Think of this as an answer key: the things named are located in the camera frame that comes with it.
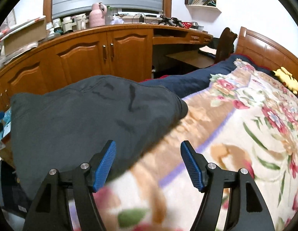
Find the pink bottle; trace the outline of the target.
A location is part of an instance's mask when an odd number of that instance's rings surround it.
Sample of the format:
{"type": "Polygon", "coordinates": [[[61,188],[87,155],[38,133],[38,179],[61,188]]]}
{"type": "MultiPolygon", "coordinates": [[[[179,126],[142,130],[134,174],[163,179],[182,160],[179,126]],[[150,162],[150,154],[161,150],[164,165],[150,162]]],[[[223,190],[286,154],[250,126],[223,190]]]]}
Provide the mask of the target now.
{"type": "Polygon", "coordinates": [[[104,26],[106,24],[107,7],[102,3],[94,3],[89,13],[89,26],[91,28],[104,26]]]}

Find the floral bed blanket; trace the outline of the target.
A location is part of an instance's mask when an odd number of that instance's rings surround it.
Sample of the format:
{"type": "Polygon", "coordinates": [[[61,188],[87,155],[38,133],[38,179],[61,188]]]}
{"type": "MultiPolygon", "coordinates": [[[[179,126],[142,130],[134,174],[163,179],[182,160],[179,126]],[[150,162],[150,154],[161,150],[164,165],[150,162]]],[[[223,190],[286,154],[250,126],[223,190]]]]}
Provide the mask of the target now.
{"type": "Polygon", "coordinates": [[[236,59],[207,89],[184,98],[188,114],[94,200],[107,230],[190,230],[203,194],[192,184],[180,144],[221,169],[248,170],[284,230],[298,211],[298,99],[236,59]]]}

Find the dark wooden chair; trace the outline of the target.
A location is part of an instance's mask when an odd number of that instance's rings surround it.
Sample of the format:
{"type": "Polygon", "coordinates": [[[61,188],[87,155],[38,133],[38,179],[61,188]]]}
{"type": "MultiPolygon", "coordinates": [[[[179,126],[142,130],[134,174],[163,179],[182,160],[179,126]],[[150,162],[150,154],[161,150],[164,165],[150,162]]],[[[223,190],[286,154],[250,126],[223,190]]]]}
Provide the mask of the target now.
{"type": "Polygon", "coordinates": [[[212,38],[204,50],[199,48],[198,53],[214,60],[214,64],[224,61],[234,53],[234,41],[238,35],[226,27],[219,38],[212,38]]]}

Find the yellow plush toy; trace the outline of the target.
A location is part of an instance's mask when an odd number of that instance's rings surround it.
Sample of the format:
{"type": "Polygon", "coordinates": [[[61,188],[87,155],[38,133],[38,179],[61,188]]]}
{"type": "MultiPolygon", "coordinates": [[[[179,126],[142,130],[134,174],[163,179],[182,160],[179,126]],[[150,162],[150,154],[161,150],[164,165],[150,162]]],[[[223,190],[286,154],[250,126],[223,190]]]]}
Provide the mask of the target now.
{"type": "Polygon", "coordinates": [[[274,75],[279,78],[282,84],[287,87],[295,95],[298,94],[298,81],[293,78],[293,75],[284,67],[274,70],[274,75]]]}

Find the black jacket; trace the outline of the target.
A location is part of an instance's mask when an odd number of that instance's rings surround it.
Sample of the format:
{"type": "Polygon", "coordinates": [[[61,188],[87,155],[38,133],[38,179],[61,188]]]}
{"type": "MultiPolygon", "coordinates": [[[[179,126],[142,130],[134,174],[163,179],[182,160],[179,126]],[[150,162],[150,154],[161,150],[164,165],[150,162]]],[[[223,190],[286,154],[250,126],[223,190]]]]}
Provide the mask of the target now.
{"type": "Polygon", "coordinates": [[[108,140],[117,146],[110,176],[122,174],[188,113],[167,88],[115,76],[93,76],[44,95],[18,93],[10,102],[13,161],[29,199],[50,169],[70,171],[108,140]]]}

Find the red basket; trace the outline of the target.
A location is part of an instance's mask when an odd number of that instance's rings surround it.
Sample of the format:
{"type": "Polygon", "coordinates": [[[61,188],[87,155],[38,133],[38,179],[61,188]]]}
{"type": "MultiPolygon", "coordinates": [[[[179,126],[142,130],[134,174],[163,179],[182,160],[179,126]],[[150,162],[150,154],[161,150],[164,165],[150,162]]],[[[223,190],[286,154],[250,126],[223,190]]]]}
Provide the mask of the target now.
{"type": "Polygon", "coordinates": [[[190,29],[192,27],[192,23],[190,23],[190,22],[182,22],[181,24],[186,29],[190,29]]]}

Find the cardboard box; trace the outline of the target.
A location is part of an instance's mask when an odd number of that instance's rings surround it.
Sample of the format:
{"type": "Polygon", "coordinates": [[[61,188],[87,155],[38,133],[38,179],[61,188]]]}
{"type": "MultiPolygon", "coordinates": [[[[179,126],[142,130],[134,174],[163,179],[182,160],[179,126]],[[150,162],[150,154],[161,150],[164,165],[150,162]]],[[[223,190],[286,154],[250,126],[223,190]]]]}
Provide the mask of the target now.
{"type": "Polygon", "coordinates": [[[5,55],[14,53],[27,44],[45,39],[45,18],[43,15],[0,32],[0,45],[4,47],[5,55]]]}

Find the navy bed sheet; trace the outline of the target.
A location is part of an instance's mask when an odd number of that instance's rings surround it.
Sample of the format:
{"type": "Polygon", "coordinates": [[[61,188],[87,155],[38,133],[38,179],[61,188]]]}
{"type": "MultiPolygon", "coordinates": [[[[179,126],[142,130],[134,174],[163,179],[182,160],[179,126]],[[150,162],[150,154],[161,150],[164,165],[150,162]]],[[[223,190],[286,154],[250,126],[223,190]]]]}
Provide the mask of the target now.
{"type": "Polygon", "coordinates": [[[213,74],[227,75],[234,71],[236,69],[234,64],[236,59],[248,62],[248,64],[251,64],[257,71],[261,71],[274,78],[274,73],[271,69],[256,65],[248,56],[232,54],[228,59],[207,68],[197,69],[183,75],[171,75],[165,78],[146,80],[141,82],[141,84],[146,86],[163,86],[177,94],[180,98],[184,98],[190,94],[206,89],[210,84],[210,78],[213,74]]]}

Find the wooden desk cabinet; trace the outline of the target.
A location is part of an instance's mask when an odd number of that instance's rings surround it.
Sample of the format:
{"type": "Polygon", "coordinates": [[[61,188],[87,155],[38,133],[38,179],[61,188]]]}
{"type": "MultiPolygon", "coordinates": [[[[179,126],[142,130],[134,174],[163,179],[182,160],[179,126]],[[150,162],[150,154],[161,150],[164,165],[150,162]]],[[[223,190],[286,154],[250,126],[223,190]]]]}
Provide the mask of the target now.
{"type": "Polygon", "coordinates": [[[69,33],[0,69],[0,110],[16,93],[45,94],[95,75],[141,82],[152,74],[155,46],[205,46],[210,34],[157,24],[118,24],[69,33]]]}

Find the wooden headboard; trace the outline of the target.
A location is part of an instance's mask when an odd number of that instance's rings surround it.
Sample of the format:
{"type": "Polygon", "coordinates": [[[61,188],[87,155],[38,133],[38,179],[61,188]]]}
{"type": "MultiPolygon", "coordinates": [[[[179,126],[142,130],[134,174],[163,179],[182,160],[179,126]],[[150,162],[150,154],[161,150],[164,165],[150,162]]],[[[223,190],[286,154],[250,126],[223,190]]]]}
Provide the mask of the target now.
{"type": "Polygon", "coordinates": [[[298,58],[262,34],[241,27],[235,53],[246,55],[255,64],[272,70],[284,67],[298,81],[298,58]]]}

